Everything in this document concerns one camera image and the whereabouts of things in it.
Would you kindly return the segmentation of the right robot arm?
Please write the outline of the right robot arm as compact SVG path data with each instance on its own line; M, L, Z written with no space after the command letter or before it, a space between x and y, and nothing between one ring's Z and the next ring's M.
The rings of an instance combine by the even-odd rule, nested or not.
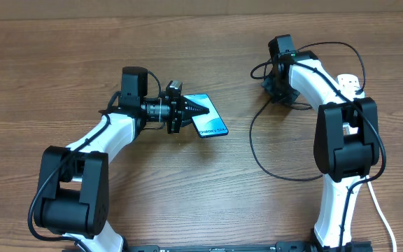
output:
M323 174L320 213L310 241L278 241L277 251L372 251L353 241L351 222L359 189L377 163L386 163L376 102L357 83L331 77L310 50L295 48L290 35L268 43L272 70L262 87L274 103L293 105L302 95L317 113L313 156Z

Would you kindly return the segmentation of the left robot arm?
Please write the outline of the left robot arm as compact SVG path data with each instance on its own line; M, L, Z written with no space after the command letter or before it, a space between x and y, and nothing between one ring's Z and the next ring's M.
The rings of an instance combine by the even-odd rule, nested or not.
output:
M41 241L72 241L81 251L126 251L126 239L108 222L108 166L132 143L148 122L167 126L170 134L209 109L181 94L171 81L154 98L148 96L151 71L122 69L121 89L101 111L100 122L82 139L50 146L42 155L38 188L29 207L27 226Z

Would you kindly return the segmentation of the blue screen smartphone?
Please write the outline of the blue screen smartphone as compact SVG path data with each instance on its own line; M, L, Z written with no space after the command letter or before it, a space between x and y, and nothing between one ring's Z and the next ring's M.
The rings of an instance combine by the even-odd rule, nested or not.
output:
M207 114L192 117L192 123L200 138L228 135L225 123L207 94L187 94L185 98L209 110Z

